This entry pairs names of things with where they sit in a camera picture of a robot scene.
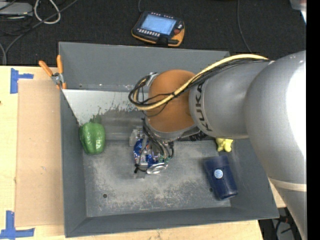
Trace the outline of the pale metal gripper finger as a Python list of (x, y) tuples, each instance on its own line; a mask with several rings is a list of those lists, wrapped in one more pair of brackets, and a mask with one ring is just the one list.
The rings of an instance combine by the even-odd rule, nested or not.
[(131, 132), (129, 137), (129, 146), (134, 147), (138, 140), (142, 139), (141, 146), (146, 147), (146, 133), (142, 126), (137, 126)]
[(136, 161), (135, 162), (135, 169), (133, 172), (134, 179), (144, 179), (147, 174), (148, 163), (145, 160)]

